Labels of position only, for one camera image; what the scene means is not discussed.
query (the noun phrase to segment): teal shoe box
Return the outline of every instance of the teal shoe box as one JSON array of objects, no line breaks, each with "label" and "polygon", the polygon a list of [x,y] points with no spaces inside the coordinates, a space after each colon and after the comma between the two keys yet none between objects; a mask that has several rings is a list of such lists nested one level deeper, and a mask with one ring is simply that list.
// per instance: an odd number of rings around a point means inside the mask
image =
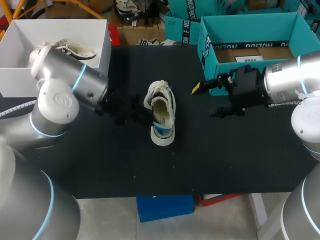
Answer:
[{"label": "teal shoe box", "polygon": [[266,8],[266,9],[257,9],[257,10],[248,10],[247,7],[243,11],[239,11],[238,14],[281,14],[284,11],[281,7],[275,8]]},{"label": "teal shoe box", "polygon": [[169,0],[172,17],[200,21],[202,16],[225,15],[225,0]]},{"label": "teal shoe box", "polygon": [[309,11],[309,0],[285,0],[283,5],[284,13],[294,13],[297,12],[305,17]]},{"label": "teal shoe box", "polygon": [[[197,51],[206,80],[248,64],[247,61],[236,62],[236,57],[232,61],[219,62],[216,52],[221,50],[226,51],[222,52],[222,56],[228,51],[263,50],[268,58],[249,60],[253,68],[262,72],[265,67],[290,57],[319,51],[320,41],[296,12],[203,17]],[[213,96],[227,94],[225,89],[215,88],[211,91]]]},{"label": "teal shoe box", "polygon": [[199,41],[200,23],[172,17],[169,11],[165,16],[165,39],[197,45]]},{"label": "teal shoe box", "polygon": [[320,16],[316,16],[312,13],[307,13],[304,17],[306,23],[310,26],[310,29],[320,37]]}]

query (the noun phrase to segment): blue box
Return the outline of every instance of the blue box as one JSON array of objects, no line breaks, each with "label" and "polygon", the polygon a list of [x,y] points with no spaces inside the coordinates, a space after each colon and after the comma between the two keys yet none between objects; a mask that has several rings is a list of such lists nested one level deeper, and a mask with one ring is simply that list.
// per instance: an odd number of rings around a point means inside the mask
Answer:
[{"label": "blue box", "polygon": [[200,23],[172,17],[169,11],[165,16],[165,39],[197,45],[199,41]]},{"label": "blue box", "polygon": [[[248,62],[219,63],[214,49],[251,49],[288,47],[294,57],[320,50],[320,41],[299,13],[247,14],[203,17],[200,24],[198,55],[206,80],[219,73],[247,65]],[[260,72],[285,59],[252,61]],[[227,95],[215,88],[211,95]]]},{"label": "blue box", "polygon": [[136,205],[141,223],[191,214],[195,209],[191,195],[137,197]]},{"label": "blue box", "polygon": [[225,15],[225,0],[169,0],[172,17],[197,21],[202,16]]},{"label": "blue box", "polygon": [[299,13],[302,17],[305,17],[308,10],[308,0],[285,0],[283,5],[284,13]]}]

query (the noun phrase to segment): shoe insole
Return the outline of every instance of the shoe insole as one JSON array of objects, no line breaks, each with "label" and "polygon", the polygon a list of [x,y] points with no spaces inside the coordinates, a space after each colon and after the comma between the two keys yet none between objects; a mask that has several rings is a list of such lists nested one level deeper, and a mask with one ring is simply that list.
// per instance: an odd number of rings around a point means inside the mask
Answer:
[{"label": "shoe insole", "polygon": [[163,100],[156,100],[152,106],[152,110],[154,118],[159,124],[165,128],[171,128],[170,114],[167,109],[167,105]]}]

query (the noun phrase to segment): cable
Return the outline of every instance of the cable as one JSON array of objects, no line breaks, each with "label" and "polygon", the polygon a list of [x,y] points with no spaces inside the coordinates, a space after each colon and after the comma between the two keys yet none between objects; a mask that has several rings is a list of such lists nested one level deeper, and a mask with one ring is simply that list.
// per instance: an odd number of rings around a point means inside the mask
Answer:
[{"label": "cable", "polygon": [[7,114],[13,113],[14,111],[20,110],[20,109],[24,109],[26,107],[32,106],[34,104],[36,104],[37,100],[32,100],[32,101],[28,101],[26,103],[20,104],[18,106],[14,106],[8,110],[5,110],[3,112],[0,112],[0,118],[4,117]]}]

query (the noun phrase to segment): white label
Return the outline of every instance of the white label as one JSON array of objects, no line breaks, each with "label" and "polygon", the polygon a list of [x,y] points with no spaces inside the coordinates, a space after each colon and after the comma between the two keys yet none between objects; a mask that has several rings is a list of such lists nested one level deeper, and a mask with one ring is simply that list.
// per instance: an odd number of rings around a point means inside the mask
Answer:
[{"label": "white label", "polygon": [[302,3],[300,3],[298,10],[296,12],[301,14],[301,16],[304,18],[305,15],[307,14],[307,9],[305,8],[305,6]]},{"label": "white label", "polygon": [[235,60],[237,62],[256,62],[256,61],[263,61],[263,57],[261,55],[257,56],[236,56]]}]

